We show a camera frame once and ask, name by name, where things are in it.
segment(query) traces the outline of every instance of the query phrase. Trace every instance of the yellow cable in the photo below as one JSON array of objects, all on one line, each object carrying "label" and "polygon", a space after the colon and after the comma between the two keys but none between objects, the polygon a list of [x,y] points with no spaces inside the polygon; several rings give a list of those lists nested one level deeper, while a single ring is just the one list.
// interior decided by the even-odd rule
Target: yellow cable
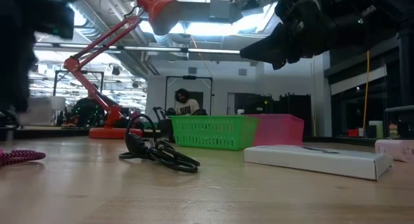
[{"label": "yellow cable", "polygon": [[[190,36],[191,36],[191,39],[193,40],[193,43],[194,43],[195,48],[196,48],[196,49],[198,49],[197,44],[195,43],[195,40],[194,40],[193,35],[190,35]],[[205,66],[205,67],[206,67],[206,69],[208,70],[208,72],[209,72],[210,76],[211,76],[211,77],[213,77],[212,72],[210,71],[210,69],[208,68],[208,66],[207,66],[206,62],[205,62],[205,61],[204,61],[204,59],[202,58],[201,53],[199,53],[199,56],[200,56],[200,58],[201,58],[201,61],[202,61],[202,62],[203,62],[203,64],[204,64],[204,66]]]},{"label": "yellow cable", "polygon": [[363,133],[365,134],[365,122],[367,120],[367,99],[368,99],[368,83],[369,83],[369,51],[367,51],[367,83],[365,85],[365,104],[364,104],[364,123],[363,123]]}]

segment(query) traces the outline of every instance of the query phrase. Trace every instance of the wooden table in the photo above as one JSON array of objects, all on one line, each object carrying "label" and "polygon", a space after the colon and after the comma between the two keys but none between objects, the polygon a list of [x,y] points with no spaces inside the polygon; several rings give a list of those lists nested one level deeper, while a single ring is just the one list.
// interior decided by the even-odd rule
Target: wooden table
[{"label": "wooden table", "polygon": [[14,145],[47,158],[0,168],[1,224],[414,223],[414,164],[396,162],[373,182],[244,163],[241,151],[177,148],[202,164],[198,174],[184,174],[118,160],[121,140]]}]

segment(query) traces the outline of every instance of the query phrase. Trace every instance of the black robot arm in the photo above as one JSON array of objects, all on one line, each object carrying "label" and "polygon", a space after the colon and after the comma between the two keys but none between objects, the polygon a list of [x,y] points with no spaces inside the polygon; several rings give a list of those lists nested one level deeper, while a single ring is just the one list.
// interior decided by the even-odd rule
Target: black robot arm
[{"label": "black robot arm", "polygon": [[240,55],[280,69],[334,48],[369,49],[412,24],[413,9],[414,0],[279,0],[274,12],[281,23]]}]

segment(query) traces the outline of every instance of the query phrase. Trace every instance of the green plastic basket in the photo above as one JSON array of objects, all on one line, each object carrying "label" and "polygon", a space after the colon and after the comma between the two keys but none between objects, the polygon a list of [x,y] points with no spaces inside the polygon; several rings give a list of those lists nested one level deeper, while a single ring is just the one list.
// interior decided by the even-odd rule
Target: green plastic basket
[{"label": "green plastic basket", "polygon": [[258,119],[246,116],[172,116],[179,146],[242,150],[253,146]]}]

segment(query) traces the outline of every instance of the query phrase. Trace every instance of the lamp shade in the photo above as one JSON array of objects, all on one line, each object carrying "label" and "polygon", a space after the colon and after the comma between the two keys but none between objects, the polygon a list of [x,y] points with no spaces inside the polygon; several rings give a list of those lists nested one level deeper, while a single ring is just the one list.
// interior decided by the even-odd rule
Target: lamp shade
[{"label": "lamp shade", "polygon": [[149,24],[154,34],[163,36],[178,23],[181,9],[176,0],[136,0],[148,12]]}]

